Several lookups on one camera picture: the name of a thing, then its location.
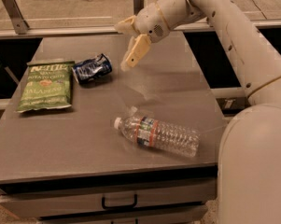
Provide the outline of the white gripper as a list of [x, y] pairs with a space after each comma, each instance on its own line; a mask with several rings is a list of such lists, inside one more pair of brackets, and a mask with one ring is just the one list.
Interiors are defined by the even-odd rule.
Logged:
[[144, 7], [136, 16], [132, 15], [118, 22], [114, 28], [120, 34], [137, 36], [129, 41], [128, 49], [120, 63], [122, 71], [135, 67], [148, 53], [151, 42], [157, 43], [170, 33], [166, 7], [158, 2]]

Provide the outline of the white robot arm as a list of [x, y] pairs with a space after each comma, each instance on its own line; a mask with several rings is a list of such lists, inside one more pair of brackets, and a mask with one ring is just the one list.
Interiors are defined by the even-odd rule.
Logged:
[[281, 224], [281, 55], [232, 0], [158, 0], [119, 22], [135, 66], [178, 25], [207, 18], [250, 106], [226, 127], [218, 154], [218, 224]]

